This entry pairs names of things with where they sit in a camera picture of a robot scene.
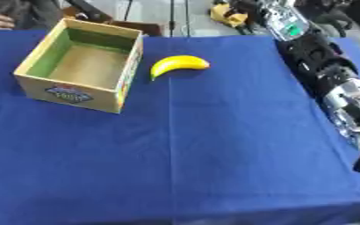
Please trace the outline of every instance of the blue tablecloth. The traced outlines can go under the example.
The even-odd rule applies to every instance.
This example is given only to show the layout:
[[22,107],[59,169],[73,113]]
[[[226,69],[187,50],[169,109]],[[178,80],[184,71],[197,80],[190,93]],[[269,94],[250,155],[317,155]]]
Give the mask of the blue tablecloth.
[[[43,32],[0,32],[0,225],[360,220],[360,155],[269,37],[145,39],[121,115],[28,99],[12,71]],[[360,49],[339,40],[360,70]],[[173,54],[204,71],[148,81]]]

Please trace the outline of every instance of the yellow object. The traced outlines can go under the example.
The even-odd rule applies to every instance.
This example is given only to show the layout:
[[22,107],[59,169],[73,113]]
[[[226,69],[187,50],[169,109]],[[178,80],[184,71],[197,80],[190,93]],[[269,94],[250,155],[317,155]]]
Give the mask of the yellow object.
[[175,69],[207,69],[210,63],[191,55],[171,56],[157,62],[151,69],[151,79]]
[[233,28],[235,28],[238,25],[245,24],[248,18],[248,14],[235,13],[234,15],[231,15],[230,17],[226,18],[224,15],[229,11],[230,11],[229,4],[216,4],[211,9],[210,17],[215,21],[219,21],[226,25],[230,25]]

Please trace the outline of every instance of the box label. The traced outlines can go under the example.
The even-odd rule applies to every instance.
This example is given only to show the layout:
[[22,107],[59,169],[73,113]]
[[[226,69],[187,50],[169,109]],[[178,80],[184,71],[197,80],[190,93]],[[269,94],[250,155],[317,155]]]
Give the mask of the box label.
[[70,104],[78,104],[94,99],[91,95],[78,91],[71,85],[65,84],[56,84],[54,87],[48,88],[45,91]]
[[131,82],[133,81],[133,77],[136,74],[136,69],[138,68],[138,65],[140,63],[141,56],[142,54],[138,49],[138,51],[135,52],[135,56],[130,60],[131,67],[128,69],[126,75],[123,77],[123,79],[120,82],[121,85],[117,92],[119,107],[122,107],[123,104],[125,103],[126,94],[128,93],[128,90],[131,86]]

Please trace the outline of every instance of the floor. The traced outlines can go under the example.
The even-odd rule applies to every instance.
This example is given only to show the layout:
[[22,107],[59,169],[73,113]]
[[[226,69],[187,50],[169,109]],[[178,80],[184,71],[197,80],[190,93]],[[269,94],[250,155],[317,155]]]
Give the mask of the floor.
[[[61,0],[61,5],[66,6],[65,0]],[[87,0],[94,4],[98,9],[112,15],[117,20],[123,20],[128,6],[128,0]],[[175,0],[176,30],[175,36],[186,36],[185,22],[185,1]],[[169,4],[170,0],[133,0],[128,21],[156,23],[162,26],[164,34],[169,36]],[[213,22],[206,16],[207,10],[212,5],[212,0],[190,0],[190,25],[191,36],[224,36],[237,35],[238,33],[229,27]],[[355,27],[348,32],[348,36],[360,45],[360,27]],[[210,222],[198,221],[200,224],[211,224]]]

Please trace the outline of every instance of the fruit box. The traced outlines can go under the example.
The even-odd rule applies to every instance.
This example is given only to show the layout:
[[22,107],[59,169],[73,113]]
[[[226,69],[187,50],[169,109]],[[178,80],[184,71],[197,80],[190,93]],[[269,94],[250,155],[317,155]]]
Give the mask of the fruit box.
[[142,33],[64,18],[15,71],[29,98],[120,113]]

